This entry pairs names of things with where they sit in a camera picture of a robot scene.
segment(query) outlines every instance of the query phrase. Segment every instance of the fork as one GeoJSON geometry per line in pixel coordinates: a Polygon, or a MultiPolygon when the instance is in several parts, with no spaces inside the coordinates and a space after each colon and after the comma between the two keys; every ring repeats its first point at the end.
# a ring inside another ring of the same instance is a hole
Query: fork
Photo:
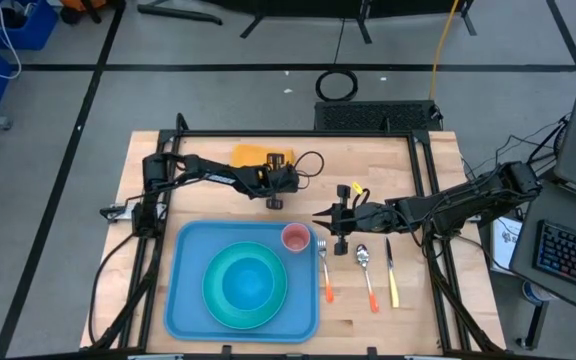
{"type": "Polygon", "coordinates": [[[326,301],[333,302],[335,296],[332,293],[332,286],[328,279],[328,266],[326,265],[326,240],[317,240],[317,247],[319,248],[319,256],[324,263],[324,279],[326,280],[326,301]]]}

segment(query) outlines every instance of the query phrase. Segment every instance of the yellow object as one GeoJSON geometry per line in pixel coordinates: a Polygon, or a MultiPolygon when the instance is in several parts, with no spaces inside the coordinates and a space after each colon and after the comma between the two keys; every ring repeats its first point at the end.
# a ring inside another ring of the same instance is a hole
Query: yellow object
{"type": "Polygon", "coordinates": [[[392,269],[388,270],[388,280],[390,281],[390,301],[392,302],[392,307],[399,307],[399,292],[397,291],[397,283],[395,283],[395,274],[392,269]]]}
{"type": "Polygon", "coordinates": [[[448,35],[448,29],[450,29],[450,23],[452,23],[452,17],[455,15],[455,10],[457,10],[457,4],[459,0],[455,0],[452,4],[452,9],[450,10],[450,15],[448,16],[448,21],[446,21],[446,26],[444,26],[444,32],[441,34],[439,39],[439,45],[437,45],[437,50],[435,51],[435,62],[432,64],[432,81],[430,83],[430,94],[428,99],[435,100],[435,87],[437,80],[437,65],[439,64],[439,57],[441,56],[441,49],[444,47],[444,40],[446,40],[446,35],[448,35]]]}
{"type": "Polygon", "coordinates": [[[361,187],[361,185],[359,185],[359,183],[357,183],[356,181],[353,181],[352,183],[352,188],[355,189],[355,191],[357,192],[357,194],[361,195],[364,192],[364,189],[361,187]]]}
{"type": "Polygon", "coordinates": [[[295,163],[295,153],[292,149],[240,144],[235,146],[232,151],[231,165],[234,167],[242,167],[266,164],[268,163],[268,154],[283,154],[284,163],[281,165],[295,163]]]}

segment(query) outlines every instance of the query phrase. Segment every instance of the butter knife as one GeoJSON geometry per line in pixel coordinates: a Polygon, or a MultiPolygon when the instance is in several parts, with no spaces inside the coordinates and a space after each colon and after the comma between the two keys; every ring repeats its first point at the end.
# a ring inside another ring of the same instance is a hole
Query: butter knife
{"type": "Polygon", "coordinates": [[[390,282],[390,301],[393,308],[399,307],[399,292],[397,291],[397,283],[395,282],[395,266],[392,261],[392,250],[390,250],[390,240],[384,236],[386,241],[386,254],[388,255],[388,280],[390,282]]]}

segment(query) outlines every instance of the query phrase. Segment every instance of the orange handle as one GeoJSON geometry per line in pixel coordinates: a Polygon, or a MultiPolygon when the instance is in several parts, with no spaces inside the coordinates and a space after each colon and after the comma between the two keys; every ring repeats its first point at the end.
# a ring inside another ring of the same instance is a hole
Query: orange handle
{"type": "Polygon", "coordinates": [[[335,300],[335,295],[332,293],[332,286],[326,281],[326,301],[333,302],[335,300]]]}
{"type": "Polygon", "coordinates": [[[379,305],[377,305],[377,297],[373,292],[370,293],[370,310],[372,310],[372,312],[379,312],[379,305]]]}

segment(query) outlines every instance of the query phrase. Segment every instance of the teal plate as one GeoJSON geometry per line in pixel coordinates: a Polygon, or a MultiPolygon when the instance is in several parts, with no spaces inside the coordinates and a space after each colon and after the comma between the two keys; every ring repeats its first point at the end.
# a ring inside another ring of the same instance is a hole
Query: teal plate
{"type": "Polygon", "coordinates": [[[204,303],[221,324],[253,329],[273,318],[286,298],[286,269],[269,248],[240,242],[219,252],[203,279],[204,303]]]}

